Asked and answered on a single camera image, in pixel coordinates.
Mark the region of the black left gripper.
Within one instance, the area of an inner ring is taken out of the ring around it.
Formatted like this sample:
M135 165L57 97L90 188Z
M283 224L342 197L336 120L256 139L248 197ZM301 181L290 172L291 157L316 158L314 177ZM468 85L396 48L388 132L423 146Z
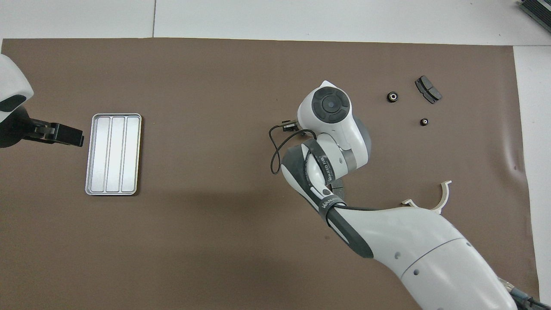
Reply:
M53 133L53 140L48 139ZM35 141L38 143L60 143L76 147L82 147L84 143L83 131L54 123L53 128L49 122L30 118L24 107L19 107L0 124L0 147L5 149L16 145L21 140Z

